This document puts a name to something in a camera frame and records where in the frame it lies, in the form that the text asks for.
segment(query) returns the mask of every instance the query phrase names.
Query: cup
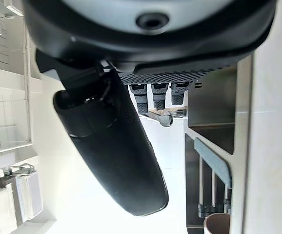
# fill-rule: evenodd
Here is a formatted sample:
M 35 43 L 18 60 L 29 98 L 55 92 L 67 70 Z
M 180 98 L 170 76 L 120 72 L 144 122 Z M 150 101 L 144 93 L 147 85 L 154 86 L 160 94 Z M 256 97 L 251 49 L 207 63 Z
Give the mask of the cup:
M 204 222 L 205 234 L 229 234 L 230 215 L 224 213 L 211 214 Z

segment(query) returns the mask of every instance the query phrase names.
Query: gray bracket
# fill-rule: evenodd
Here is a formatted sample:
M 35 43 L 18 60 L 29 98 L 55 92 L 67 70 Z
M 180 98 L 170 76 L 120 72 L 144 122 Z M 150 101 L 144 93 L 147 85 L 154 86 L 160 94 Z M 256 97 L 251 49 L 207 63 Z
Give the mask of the gray bracket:
M 194 140 L 194 148 L 226 187 L 231 189 L 232 177 L 225 161 L 198 138 Z

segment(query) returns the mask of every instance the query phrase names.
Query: vent grille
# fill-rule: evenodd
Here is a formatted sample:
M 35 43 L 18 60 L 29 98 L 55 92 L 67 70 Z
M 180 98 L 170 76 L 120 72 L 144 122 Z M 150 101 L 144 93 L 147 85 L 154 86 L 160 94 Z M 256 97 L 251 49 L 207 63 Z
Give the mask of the vent grille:
M 202 78 L 218 69 L 208 69 L 199 71 L 181 71 L 172 73 L 134 75 L 134 74 L 120 74 L 121 80 L 124 84 L 153 84 L 153 83 L 178 83 L 191 82 L 193 80 Z

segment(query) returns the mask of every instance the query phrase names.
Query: white wall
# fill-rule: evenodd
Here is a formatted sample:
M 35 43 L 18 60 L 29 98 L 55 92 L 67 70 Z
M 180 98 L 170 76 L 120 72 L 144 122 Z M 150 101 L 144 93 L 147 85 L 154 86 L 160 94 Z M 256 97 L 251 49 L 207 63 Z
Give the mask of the white wall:
M 34 97 L 35 149 L 39 154 L 44 212 L 34 221 L 57 219 L 51 233 L 186 233 L 183 122 L 171 128 L 142 120 L 169 190 L 168 207 L 148 217 L 133 217 L 103 190 L 65 133 L 52 96 L 62 89 L 43 77 L 43 95 Z
M 255 52 L 245 234 L 282 233 L 282 0 Z

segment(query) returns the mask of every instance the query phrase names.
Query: black plastic housing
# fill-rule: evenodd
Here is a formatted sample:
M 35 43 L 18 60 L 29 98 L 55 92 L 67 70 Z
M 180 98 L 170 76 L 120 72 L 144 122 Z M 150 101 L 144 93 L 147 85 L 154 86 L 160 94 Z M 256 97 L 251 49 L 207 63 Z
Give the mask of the black plastic housing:
M 149 215 L 167 206 L 167 188 L 127 88 L 117 75 L 109 85 L 83 104 L 59 91 L 53 104 L 105 190 L 129 213 Z

